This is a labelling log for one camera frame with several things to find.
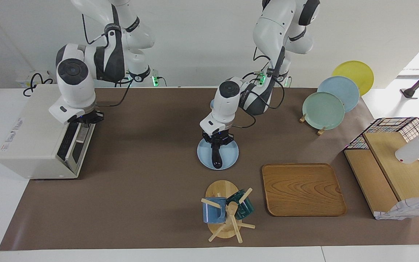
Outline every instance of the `dark green mug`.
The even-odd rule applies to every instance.
[[[238,204],[237,212],[235,214],[235,217],[237,220],[241,220],[249,216],[255,208],[250,202],[250,199],[248,197],[243,201],[241,204],[239,204],[239,200],[243,195],[245,194],[245,190],[241,189],[237,193],[233,194],[232,196],[228,197],[226,200],[226,205],[228,205],[231,202],[236,202]]]

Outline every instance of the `blue mug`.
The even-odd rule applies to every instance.
[[[203,222],[206,224],[220,224],[226,222],[226,198],[206,197],[205,199],[219,204],[221,208],[218,209],[217,207],[203,203]]]

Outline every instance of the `yellow plate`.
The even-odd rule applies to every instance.
[[[334,69],[333,76],[345,76],[355,82],[360,95],[368,93],[374,83],[374,74],[371,68],[360,61],[347,61]]]

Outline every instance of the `white wall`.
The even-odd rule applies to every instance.
[[[218,85],[264,65],[251,61],[261,0],[133,5],[156,34],[156,45],[145,50],[148,61],[169,85]],[[90,38],[103,30],[90,19],[87,27]],[[0,87],[15,86],[17,70],[54,71],[60,47],[85,43],[80,13],[70,0],[0,0],[0,31],[12,45],[0,41]],[[309,31],[315,46],[293,56],[295,86],[316,87],[343,61],[362,60],[374,70],[374,87],[385,88],[419,52],[419,1],[323,0]]]

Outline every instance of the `mug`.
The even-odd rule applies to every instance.
[[[241,199],[241,197],[243,197],[244,194],[245,194],[245,190],[241,189],[237,193],[228,197],[227,200],[226,200],[227,205],[229,203],[233,202],[233,201],[238,204],[237,212],[235,214],[235,217],[236,217],[237,220],[241,220],[241,219],[246,218],[251,213],[253,213],[253,211],[255,210],[255,208],[251,204],[250,199],[248,199],[248,197],[245,199],[245,201],[243,201],[241,204],[239,204],[238,201]]]
[[[206,224],[220,224],[226,222],[226,198],[225,197],[206,197],[206,200],[215,202],[221,206],[210,206],[203,203],[203,222]]]

